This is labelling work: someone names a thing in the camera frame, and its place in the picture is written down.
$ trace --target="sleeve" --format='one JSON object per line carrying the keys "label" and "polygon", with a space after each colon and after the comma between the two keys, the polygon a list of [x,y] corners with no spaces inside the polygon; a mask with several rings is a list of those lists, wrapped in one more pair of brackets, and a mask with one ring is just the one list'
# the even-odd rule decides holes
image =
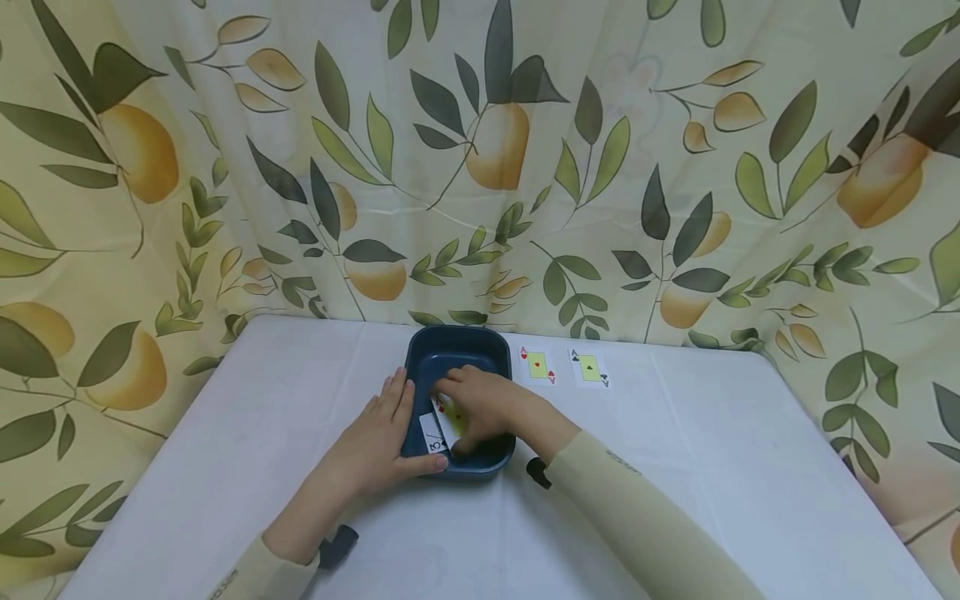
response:
{"label": "sleeve", "polygon": [[207,600],[299,600],[319,564],[320,552],[310,564],[284,561],[257,536]]}
{"label": "sleeve", "polygon": [[544,475],[654,600],[762,600],[706,532],[587,432],[561,450]]}

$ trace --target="plastic tray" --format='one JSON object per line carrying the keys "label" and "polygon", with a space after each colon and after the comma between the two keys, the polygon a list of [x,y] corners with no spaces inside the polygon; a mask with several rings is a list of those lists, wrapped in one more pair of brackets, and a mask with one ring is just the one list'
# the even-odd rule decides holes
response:
{"label": "plastic tray", "polygon": [[[426,443],[420,430],[420,416],[433,413],[430,390],[450,369],[473,365],[486,372],[513,378],[510,346],[498,333],[480,327],[433,325],[421,329],[410,340],[407,349],[407,376],[417,385],[414,412],[403,442],[403,456],[426,454]],[[429,475],[431,479],[491,479],[514,455],[516,438],[502,435],[483,442],[465,457],[444,454],[450,459],[446,471]]]}

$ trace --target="white table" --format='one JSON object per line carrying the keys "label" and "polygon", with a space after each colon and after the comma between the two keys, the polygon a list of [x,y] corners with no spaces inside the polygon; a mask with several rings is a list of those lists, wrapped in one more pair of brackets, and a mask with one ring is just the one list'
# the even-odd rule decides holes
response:
{"label": "white table", "polygon": [[[415,331],[256,319],[61,598],[203,598],[403,363]],[[574,344],[505,337],[561,359]],[[768,598],[940,598],[761,357],[575,346],[602,353],[612,388],[573,386],[564,360],[560,384],[535,391],[636,465]],[[308,597],[643,597],[571,507],[524,473],[531,456],[519,444],[488,484],[418,481],[361,508],[348,520],[359,543]]]}

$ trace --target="hand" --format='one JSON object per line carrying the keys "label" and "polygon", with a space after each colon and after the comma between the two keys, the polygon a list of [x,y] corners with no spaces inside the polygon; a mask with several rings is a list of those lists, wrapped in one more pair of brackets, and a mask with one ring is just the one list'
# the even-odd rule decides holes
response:
{"label": "hand", "polygon": [[414,382],[406,375],[400,368],[387,377],[380,395],[370,399],[317,465],[330,485],[354,494],[383,492],[405,479],[446,468],[442,454],[400,457],[414,407]]}

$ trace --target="floral curtain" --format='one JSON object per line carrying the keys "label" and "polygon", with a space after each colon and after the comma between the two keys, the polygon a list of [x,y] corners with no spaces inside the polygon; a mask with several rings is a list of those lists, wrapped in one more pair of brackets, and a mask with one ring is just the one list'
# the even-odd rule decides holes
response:
{"label": "floral curtain", "polygon": [[960,5],[0,5],[0,589],[267,312],[760,352],[960,598]]}

